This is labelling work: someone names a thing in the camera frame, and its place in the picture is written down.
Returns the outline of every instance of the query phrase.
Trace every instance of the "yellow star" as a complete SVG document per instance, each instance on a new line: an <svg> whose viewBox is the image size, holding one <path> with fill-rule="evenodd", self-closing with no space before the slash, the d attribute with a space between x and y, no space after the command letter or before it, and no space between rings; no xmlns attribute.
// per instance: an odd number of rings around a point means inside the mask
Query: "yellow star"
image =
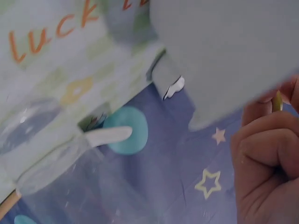
<svg viewBox="0 0 299 224"><path fill-rule="evenodd" d="M220 142L225 141L225 129L220 130L219 128L216 128L216 133L212 135L212 138L217 141L217 145L219 145Z"/></svg>
<svg viewBox="0 0 299 224"><path fill-rule="evenodd" d="M221 186L219 184L220 173L221 172L218 171L214 174L211 174L206 169L204 169L204 171L202 172L202 180L198 184L195 185L195 189L196 190L201 190L202 192L204 192L205 199L208 199L212 192L221 190ZM209 191L207 191L206 187L203 186L203 184L206 182L206 177L208 177L209 179L212 179L212 178L216 177L215 181L214 181L215 187L212 187L211 189L209 189Z"/></svg>

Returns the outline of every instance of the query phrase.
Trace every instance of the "yellow flower pattern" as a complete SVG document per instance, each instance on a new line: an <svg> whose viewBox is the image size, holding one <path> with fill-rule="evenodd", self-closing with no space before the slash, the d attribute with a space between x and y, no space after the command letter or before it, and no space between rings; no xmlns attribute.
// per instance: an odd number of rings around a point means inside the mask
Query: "yellow flower pattern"
<svg viewBox="0 0 299 224"><path fill-rule="evenodd" d="M60 103L62 105L71 105L76 103L84 94L86 94L93 87L93 78L87 77L85 79L71 82L66 87L66 93L61 97Z"/></svg>

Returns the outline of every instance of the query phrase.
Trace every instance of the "yellow stick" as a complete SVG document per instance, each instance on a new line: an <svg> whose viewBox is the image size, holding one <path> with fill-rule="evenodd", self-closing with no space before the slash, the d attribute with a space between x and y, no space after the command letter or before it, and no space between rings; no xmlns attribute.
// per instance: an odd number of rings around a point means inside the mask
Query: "yellow stick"
<svg viewBox="0 0 299 224"><path fill-rule="evenodd" d="M6 213L18 202L21 195L15 190L0 204L0 220L5 216Z"/></svg>
<svg viewBox="0 0 299 224"><path fill-rule="evenodd" d="M272 99L272 112L281 111L283 107L283 101L281 93L277 91L276 96Z"/></svg>

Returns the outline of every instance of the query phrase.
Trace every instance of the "teal circle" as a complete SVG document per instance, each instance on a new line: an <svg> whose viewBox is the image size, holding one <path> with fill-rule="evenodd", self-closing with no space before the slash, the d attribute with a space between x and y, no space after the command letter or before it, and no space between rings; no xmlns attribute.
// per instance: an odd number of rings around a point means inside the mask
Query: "teal circle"
<svg viewBox="0 0 299 224"><path fill-rule="evenodd" d="M14 217L14 224L36 224L36 222L27 216L17 215Z"/></svg>
<svg viewBox="0 0 299 224"><path fill-rule="evenodd" d="M149 130L143 112L135 107L124 106L104 121L103 128L119 126L132 127L132 134L124 141L108 144L114 152L131 155L138 153L145 147Z"/></svg>

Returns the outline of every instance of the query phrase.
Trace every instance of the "hand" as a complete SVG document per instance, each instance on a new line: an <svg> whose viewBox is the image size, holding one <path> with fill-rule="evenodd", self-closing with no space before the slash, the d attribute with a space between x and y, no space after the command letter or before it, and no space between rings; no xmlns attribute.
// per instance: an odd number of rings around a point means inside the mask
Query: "hand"
<svg viewBox="0 0 299 224"><path fill-rule="evenodd" d="M299 112L299 78L279 89ZM299 223L299 119L271 113L276 91L244 108L231 139L239 224Z"/></svg>

